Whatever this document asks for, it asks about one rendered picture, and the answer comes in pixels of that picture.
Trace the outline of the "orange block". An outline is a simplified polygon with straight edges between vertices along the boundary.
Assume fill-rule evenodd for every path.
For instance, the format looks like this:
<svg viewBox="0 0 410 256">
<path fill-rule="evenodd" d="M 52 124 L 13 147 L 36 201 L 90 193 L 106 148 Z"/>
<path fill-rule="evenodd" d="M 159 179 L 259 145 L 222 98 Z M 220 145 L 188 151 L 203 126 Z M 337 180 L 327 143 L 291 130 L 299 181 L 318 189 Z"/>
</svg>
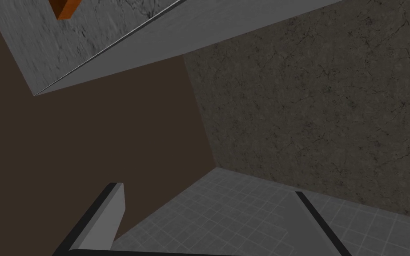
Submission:
<svg viewBox="0 0 410 256">
<path fill-rule="evenodd" d="M 82 0 L 48 0 L 57 20 L 70 19 Z"/>
</svg>

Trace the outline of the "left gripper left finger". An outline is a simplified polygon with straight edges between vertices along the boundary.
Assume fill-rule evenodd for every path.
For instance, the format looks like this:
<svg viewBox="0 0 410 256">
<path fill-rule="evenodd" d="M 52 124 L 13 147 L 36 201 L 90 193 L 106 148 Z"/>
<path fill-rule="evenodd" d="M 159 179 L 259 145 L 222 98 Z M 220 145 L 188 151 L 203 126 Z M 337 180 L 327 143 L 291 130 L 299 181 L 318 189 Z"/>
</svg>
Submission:
<svg viewBox="0 0 410 256">
<path fill-rule="evenodd" d="M 125 213 L 123 183 L 109 183 L 58 245 L 54 256 L 109 256 Z"/>
</svg>

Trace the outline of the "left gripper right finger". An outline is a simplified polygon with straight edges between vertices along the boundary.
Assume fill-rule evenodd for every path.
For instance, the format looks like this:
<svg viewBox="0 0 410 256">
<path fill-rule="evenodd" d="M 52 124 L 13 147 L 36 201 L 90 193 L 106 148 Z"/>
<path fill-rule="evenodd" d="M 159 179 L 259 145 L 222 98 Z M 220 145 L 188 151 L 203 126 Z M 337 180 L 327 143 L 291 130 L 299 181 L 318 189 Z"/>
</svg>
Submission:
<svg viewBox="0 0 410 256">
<path fill-rule="evenodd" d="M 301 191 L 289 192 L 284 203 L 293 256 L 352 256 Z"/>
</svg>

